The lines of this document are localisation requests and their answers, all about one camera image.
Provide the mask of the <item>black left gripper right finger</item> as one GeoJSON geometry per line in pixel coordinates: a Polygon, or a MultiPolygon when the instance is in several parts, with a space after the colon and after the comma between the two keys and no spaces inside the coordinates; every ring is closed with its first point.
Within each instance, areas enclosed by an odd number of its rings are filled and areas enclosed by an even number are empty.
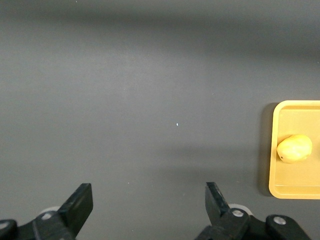
{"type": "Polygon", "coordinates": [[[215,182],[205,187],[205,209],[210,220],[197,240],[268,240],[265,222],[244,205],[227,203],[215,182]]]}

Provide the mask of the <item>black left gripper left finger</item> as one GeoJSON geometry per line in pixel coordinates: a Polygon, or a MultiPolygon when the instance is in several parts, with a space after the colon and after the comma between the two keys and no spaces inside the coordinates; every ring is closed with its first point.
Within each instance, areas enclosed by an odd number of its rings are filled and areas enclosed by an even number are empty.
{"type": "Polygon", "coordinates": [[[92,185],[82,183],[57,209],[18,228],[20,240],[75,240],[93,210],[92,185]]]}

